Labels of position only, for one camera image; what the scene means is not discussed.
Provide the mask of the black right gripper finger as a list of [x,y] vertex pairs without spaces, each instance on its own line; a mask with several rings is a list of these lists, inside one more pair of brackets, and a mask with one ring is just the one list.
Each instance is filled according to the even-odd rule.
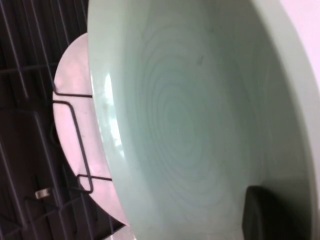
[[320,238],[320,197],[315,187],[309,193],[309,221],[306,230],[295,221],[295,210],[275,192],[258,185],[248,186],[242,215],[245,240],[318,240]]

